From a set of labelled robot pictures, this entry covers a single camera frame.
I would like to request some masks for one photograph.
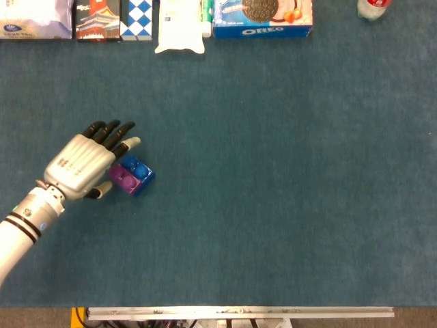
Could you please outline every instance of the plastic bottle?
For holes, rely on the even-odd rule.
[[[213,0],[201,0],[202,36],[210,38],[212,34],[212,6]]]
[[[391,0],[358,0],[358,16],[374,21],[390,6]]]

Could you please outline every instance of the robotic hand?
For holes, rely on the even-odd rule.
[[[115,159],[141,142],[133,137],[116,146],[135,125],[129,122],[111,135],[119,124],[118,120],[108,124],[94,122],[71,139],[48,164],[44,180],[37,180],[36,187],[0,223],[0,286],[45,229],[62,214],[64,200],[101,198],[111,189],[110,181],[95,186]]]

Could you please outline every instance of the tissue box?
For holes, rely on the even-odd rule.
[[[120,0],[76,0],[76,39],[119,40]]]
[[[152,1],[122,0],[120,34],[123,41],[152,39]]]
[[[313,26],[311,0],[216,0],[216,38],[306,37]]]
[[[0,39],[71,39],[73,0],[0,0]]]

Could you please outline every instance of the metal bar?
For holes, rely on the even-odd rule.
[[[246,318],[393,318],[392,307],[175,306],[90,307],[90,320],[181,320]]]

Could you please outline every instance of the purple lego brick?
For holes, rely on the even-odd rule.
[[[141,189],[141,181],[120,164],[115,164],[108,171],[109,178],[130,195],[136,195]]]

